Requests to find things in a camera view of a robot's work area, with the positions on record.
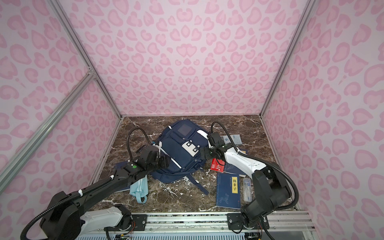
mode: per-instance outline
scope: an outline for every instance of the yellow book title label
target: yellow book title label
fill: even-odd
[[[232,177],[232,193],[238,193],[237,177]]]

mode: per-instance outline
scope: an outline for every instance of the red card box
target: red card box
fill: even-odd
[[[223,160],[214,158],[212,160],[211,170],[223,173],[224,172],[224,164],[225,164],[225,162]]]

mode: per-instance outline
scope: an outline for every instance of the marble tabletop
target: marble tabletop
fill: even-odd
[[[146,131],[150,139],[155,140],[165,127],[177,120],[186,118],[194,121],[207,131],[209,131],[213,121],[220,121],[230,134],[240,134],[243,145],[239,147],[248,149],[249,155],[275,162],[264,128],[257,115],[125,117],[100,178],[109,176],[115,163],[128,160],[126,137],[131,128],[139,126]],[[216,130],[220,132],[220,135],[225,135],[219,125],[215,125],[215,127],[217,127]],[[140,131],[135,131],[130,138],[133,155],[144,144],[146,144],[144,135]],[[208,196],[205,196],[194,184],[186,179],[164,184],[148,176],[149,194],[145,204],[137,203],[136,199],[129,194],[129,191],[125,191],[110,195],[96,204],[92,210],[106,209],[114,204],[125,204],[131,212],[231,211],[230,209],[216,207],[217,173],[210,170],[210,164],[211,162],[207,161],[203,170],[196,171],[193,174],[193,177],[210,192]]]

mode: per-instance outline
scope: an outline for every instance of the wire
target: wire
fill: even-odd
[[[129,234],[130,234],[130,236],[132,237],[132,231],[133,231],[133,229],[136,227],[136,222],[133,222],[133,227],[132,227],[132,229],[129,231]]]
[[[83,191],[83,195],[85,194],[88,194],[89,192],[92,192],[93,190],[109,183],[110,181],[112,180],[112,177],[109,177],[107,180],[105,180],[104,182],[101,182],[100,184],[96,185],[96,186],[93,186],[93,187],[90,187],[88,189],[86,188],[83,188],[85,189]],[[29,238],[27,238],[26,234],[28,232],[28,230],[40,219],[42,218],[44,215],[46,215],[48,212],[52,211],[53,209],[57,208],[58,206],[61,206],[63,204],[66,204],[67,202],[70,202],[70,201],[73,201],[75,199],[78,199],[80,198],[81,195],[79,193],[76,193],[72,196],[69,196],[61,201],[59,201],[58,203],[56,203],[55,205],[53,205],[52,207],[44,210],[43,212],[41,212],[39,215],[37,215],[36,217],[34,217],[23,229],[23,231],[21,232],[20,234],[20,240],[31,240]]]
[[[132,161],[133,157],[132,157],[132,153],[131,153],[131,149],[129,147],[129,137],[131,136],[132,132],[135,131],[135,130],[140,130],[144,133],[144,136],[145,138],[147,139],[147,142],[149,143],[149,145],[152,145],[151,141],[149,140],[148,136],[147,136],[147,133],[140,127],[135,127],[135,128],[132,128],[129,133],[128,133],[128,136],[127,136],[127,150],[128,150],[128,153],[129,153],[129,159]]]
[[[284,206],[280,206],[280,207],[277,207],[275,210],[286,210],[286,209],[289,209],[289,208],[292,208],[296,205],[296,203],[299,201],[299,190],[297,189],[297,186],[296,184],[293,182],[293,180],[284,172],[282,171],[280,168],[270,164],[268,161],[266,160],[263,160],[261,158],[258,158],[258,157],[253,157],[253,156],[249,156],[247,154],[244,154],[242,152],[238,152],[239,155],[243,156],[243,157],[247,157],[247,158],[250,158],[250,159],[253,159],[253,160],[256,160],[256,161],[259,161],[259,162],[262,162],[270,167],[272,167],[274,170],[278,171],[279,173],[281,173],[283,175],[283,177],[289,182],[289,184],[292,186],[293,188],[293,192],[295,194],[295,198],[292,200],[292,202],[288,205],[284,205]]]
[[[211,124],[211,132],[214,131],[214,125],[215,125],[215,123],[219,124],[219,125],[223,128],[225,134],[226,134],[226,135],[228,136],[228,138],[229,138],[229,141],[231,141],[232,146],[235,148],[236,151],[238,151],[238,148],[236,147],[235,143],[233,142],[233,139],[231,138],[231,135],[229,134],[228,130],[224,127],[224,125],[223,125],[221,122],[219,122],[219,121],[214,121],[214,122]]]
[[[258,224],[258,226],[260,226],[260,236],[259,236],[259,238],[261,239],[263,237],[263,228],[262,228],[260,222],[257,222],[257,224]]]
[[[289,208],[292,208],[294,207],[297,202],[299,201],[299,190],[297,189],[297,186],[296,184],[293,182],[293,180],[291,179],[291,177],[289,177],[284,171],[282,171],[280,168],[276,167],[275,165],[272,165],[270,164],[268,161],[264,160],[264,159],[261,159],[261,158],[258,158],[258,157],[253,157],[253,156],[249,156],[247,154],[244,154],[242,153],[241,151],[238,151],[237,150],[237,147],[235,147],[235,143],[233,142],[228,130],[224,127],[224,125],[218,121],[215,121],[211,124],[211,132],[213,132],[213,126],[214,124],[217,123],[219,124],[223,130],[225,131],[225,133],[227,134],[229,140],[231,141],[232,145],[234,146],[235,150],[237,151],[237,154],[243,156],[243,157],[247,157],[247,158],[250,158],[250,159],[253,159],[253,160],[256,160],[256,161],[259,161],[259,162],[262,162],[264,163],[265,165],[273,168],[274,170],[278,171],[279,173],[281,173],[283,175],[283,177],[289,182],[289,184],[292,186],[293,188],[293,192],[295,194],[295,198],[292,200],[292,202],[288,205],[284,205],[284,206],[280,206],[280,207],[277,207],[275,210],[286,210],[286,209],[289,209]]]
[[[240,231],[238,231],[238,232],[235,232],[235,231],[232,229],[232,225],[235,224],[235,223],[240,223],[240,224],[241,224],[241,229],[240,229]],[[241,231],[243,230],[243,223],[240,222],[240,221],[233,222],[230,226],[231,226],[231,230],[232,230],[232,232],[234,232],[235,234],[239,234],[239,233],[241,233]]]
[[[111,240],[111,237],[109,236],[109,232],[108,232],[107,229],[105,230],[105,235],[107,235],[107,239],[108,239],[108,240]]]
[[[262,222],[262,226],[263,226],[264,231],[265,231],[265,233],[267,234],[267,236],[268,236],[271,240],[275,240],[275,239],[271,236],[271,234],[268,232],[268,230],[266,229],[266,227],[265,227],[265,225],[264,225],[264,222],[263,222],[263,221],[261,221],[261,222]]]

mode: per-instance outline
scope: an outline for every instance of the orange wire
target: orange wire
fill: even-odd
[[[261,237],[261,236],[263,236],[263,228],[262,228],[262,225],[260,224],[260,222],[257,222],[257,223],[259,224],[259,226],[261,228],[261,235],[260,235],[260,237]]]
[[[136,222],[133,222],[133,228],[129,231],[128,234],[132,233],[133,229],[136,227]]]

